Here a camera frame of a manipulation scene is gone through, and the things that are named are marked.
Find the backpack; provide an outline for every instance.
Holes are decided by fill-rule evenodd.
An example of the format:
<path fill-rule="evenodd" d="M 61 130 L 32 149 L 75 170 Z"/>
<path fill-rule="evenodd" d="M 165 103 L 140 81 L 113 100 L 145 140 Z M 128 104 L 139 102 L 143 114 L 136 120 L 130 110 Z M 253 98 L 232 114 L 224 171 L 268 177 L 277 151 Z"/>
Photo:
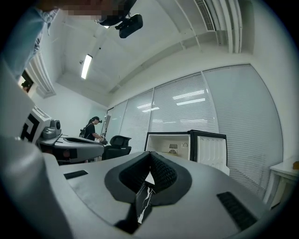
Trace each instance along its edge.
<path fill-rule="evenodd" d="M 90 123 L 90 124 L 88 124 L 86 127 L 84 127 L 83 129 L 80 129 L 80 134 L 79 134 L 79 137 L 80 138 L 85 138 L 84 136 L 85 136 L 85 132 L 86 132 L 86 128 L 88 127 L 88 126 L 90 126 L 92 123 Z"/>

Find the black office chair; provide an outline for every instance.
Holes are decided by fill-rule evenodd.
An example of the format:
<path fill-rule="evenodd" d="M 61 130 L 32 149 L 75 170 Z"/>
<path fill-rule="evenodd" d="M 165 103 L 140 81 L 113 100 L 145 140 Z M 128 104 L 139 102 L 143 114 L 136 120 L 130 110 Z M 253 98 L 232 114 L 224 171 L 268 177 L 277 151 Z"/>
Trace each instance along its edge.
<path fill-rule="evenodd" d="M 102 161 L 128 155 L 132 149 L 132 147 L 128 146 L 130 139 L 120 135 L 112 137 L 110 140 L 111 145 L 107 145 L 104 148 Z"/>

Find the mini refrigerator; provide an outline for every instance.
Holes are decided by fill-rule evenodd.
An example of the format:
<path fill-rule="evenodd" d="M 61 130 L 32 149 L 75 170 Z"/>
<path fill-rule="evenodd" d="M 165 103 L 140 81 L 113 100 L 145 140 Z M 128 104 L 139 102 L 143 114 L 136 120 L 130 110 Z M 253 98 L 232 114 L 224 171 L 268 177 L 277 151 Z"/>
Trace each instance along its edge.
<path fill-rule="evenodd" d="M 203 163 L 229 175 L 227 139 L 224 134 L 198 130 L 187 132 L 148 132 L 145 151 L 156 151 Z"/>

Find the vr headset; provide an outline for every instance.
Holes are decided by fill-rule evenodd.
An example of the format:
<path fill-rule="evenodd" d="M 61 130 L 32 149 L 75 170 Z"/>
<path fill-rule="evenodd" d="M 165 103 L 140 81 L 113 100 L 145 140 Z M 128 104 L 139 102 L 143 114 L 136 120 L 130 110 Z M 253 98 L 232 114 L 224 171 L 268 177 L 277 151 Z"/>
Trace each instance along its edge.
<path fill-rule="evenodd" d="M 140 14 L 135 14 L 130 17 L 129 12 L 137 0 L 126 0 L 124 2 L 123 10 L 119 11 L 118 15 L 106 16 L 102 20 L 97 21 L 98 24 L 102 26 L 114 26 L 120 23 L 115 27 L 116 30 L 119 30 L 120 38 L 127 38 L 129 35 L 134 33 L 143 27 L 143 20 Z"/>

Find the white table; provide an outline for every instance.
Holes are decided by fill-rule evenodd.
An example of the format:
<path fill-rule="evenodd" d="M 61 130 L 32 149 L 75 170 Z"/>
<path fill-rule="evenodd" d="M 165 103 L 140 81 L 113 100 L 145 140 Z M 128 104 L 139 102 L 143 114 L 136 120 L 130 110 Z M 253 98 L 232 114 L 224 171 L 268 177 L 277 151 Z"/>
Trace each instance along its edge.
<path fill-rule="evenodd" d="M 274 195 L 270 207 L 277 205 L 283 197 L 286 184 L 296 185 L 299 176 L 299 170 L 293 169 L 293 164 L 296 161 L 299 161 L 299 158 L 292 157 L 270 167 L 269 185 L 263 199 L 265 204 L 269 203 L 270 195 Z"/>

